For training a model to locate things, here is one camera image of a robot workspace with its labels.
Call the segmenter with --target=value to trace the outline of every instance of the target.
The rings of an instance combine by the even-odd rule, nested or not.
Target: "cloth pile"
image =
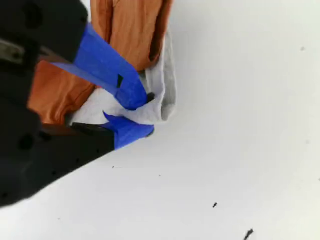
[[[104,89],[48,62],[36,68],[28,107],[44,124],[105,124],[103,111],[135,123],[166,122],[175,110],[177,87],[171,35],[173,0],[82,0],[94,30],[140,73],[155,99],[136,111],[125,110]]]

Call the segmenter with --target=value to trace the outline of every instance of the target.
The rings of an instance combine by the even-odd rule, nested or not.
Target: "orange cloth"
[[[137,71],[152,66],[160,56],[173,0],[91,0],[92,25]],[[50,63],[36,68],[28,107],[44,124],[65,123],[95,86]]]

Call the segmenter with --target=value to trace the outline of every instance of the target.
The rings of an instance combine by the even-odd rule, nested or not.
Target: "blue painter's tape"
[[[74,63],[54,65],[104,88],[127,110],[136,110],[147,103],[147,93],[137,71],[95,32],[90,23]]]
[[[122,116],[112,116],[105,112],[104,116],[109,122],[101,125],[101,127],[114,132],[114,149],[123,148],[139,139],[145,138],[155,130],[153,125],[137,124]]]

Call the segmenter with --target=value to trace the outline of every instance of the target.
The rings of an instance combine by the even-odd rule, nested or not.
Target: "gray cloth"
[[[155,99],[135,111],[124,109],[104,89],[96,89],[87,102],[71,118],[72,123],[105,124],[103,111],[109,115],[124,116],[139,124],[155,125],[167,122],[177,105],[177,84],[171,34],[165,35],[163,49],[157,64],[140,74],[147,93]]]

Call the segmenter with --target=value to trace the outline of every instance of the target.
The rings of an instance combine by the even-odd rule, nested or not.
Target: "white surface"
[[[176,0],[174,120],[0,210],[0,239],[320,239],[319,13]]]

